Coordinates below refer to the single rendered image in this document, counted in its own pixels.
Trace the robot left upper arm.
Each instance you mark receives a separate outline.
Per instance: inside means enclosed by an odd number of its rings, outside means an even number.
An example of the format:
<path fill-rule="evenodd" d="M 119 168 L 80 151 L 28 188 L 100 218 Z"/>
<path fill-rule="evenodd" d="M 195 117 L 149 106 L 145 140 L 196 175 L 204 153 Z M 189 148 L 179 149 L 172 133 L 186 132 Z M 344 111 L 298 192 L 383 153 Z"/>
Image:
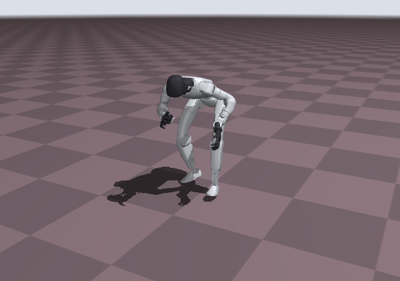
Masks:
<path fill-rule="evenodd" d="M 235 99 L 232 95 L 220 90 L 219 88 L 217 88 L 214 84 L 212 84 L 210 82 L 201 82 L 199 85 L 199 90 L 205 96 L 212 96 L 216 99 L 223 100 L 225 106 L 227 106 L 229 99 L 231 99 L 231 98 Z"/>

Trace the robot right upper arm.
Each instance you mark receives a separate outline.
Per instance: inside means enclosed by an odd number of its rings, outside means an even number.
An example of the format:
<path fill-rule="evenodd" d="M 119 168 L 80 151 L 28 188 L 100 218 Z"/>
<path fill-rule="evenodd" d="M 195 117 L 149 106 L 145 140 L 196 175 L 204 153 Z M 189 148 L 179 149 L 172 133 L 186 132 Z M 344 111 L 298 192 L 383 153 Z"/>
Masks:
<path fill-rule="evenodd" d="M 170 98 L 171 98 L 171 97 L 169 97 L 169 96 L 167 95 L 167 92 L 166 92 L 166 85 L 165 85 L 165 86 L 164 86 L 164 89 L 163 89 L 163 92 L 162 92 L 162 94 L 161 94 L 160 103 L 159 103 L 159 105 L 161 106 L 162 109 L 167 109 L 167 110 L 169 109 L 169 107 L 167 106 L 167 103 L 169 102 Z"/>

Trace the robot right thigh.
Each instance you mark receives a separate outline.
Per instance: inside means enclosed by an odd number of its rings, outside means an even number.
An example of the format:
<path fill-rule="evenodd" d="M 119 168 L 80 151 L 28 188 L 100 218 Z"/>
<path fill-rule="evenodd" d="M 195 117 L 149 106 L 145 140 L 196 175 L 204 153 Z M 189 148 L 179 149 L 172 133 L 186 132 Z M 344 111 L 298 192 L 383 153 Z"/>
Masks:
<path fill-rule="evenodd" d="M 188 134 L 188 130 L 194 122 L 198 109 L 205 107 L 205 104 L 201 99 L 189 99 L 185 105 L 177 129 L 177 141 L 180 145 L 188 145 L 191 142 L 191 136 Z"/>

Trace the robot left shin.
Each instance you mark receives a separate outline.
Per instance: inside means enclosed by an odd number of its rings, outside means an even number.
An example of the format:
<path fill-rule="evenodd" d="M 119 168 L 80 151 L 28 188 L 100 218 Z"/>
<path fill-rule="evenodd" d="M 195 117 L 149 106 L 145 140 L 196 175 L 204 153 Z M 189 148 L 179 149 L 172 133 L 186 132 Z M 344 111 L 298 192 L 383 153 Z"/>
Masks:
<path fill-rule="evenodd" d="M 224 141 L 222 140 L 219 148 L 211 151 L 212 185 L 216 185 L 216 187 L 218 187 L 219 172 L 223 161 L 223 147 Z"/>

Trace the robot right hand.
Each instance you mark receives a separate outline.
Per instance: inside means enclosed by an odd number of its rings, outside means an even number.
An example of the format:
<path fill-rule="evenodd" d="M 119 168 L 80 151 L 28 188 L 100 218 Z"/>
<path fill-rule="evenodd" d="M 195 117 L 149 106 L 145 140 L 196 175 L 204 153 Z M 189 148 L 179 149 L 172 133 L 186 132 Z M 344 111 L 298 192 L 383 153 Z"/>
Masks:
<path fill-rule="evenodd" d="M 169 114 L 169 112 L 166 112 L 166 114 L 163 115 L 163 117 L 161 119 L 160 127 L 163 128 L 163 129 L 165 129 L 165 127 L 163 127 L 163 126 L 165 126 L 166 124 L 170 124 L 171 123 L 171 120 L 172 120 L 173 116 L 172 115 L 168 115 L 168 114 Z"/>

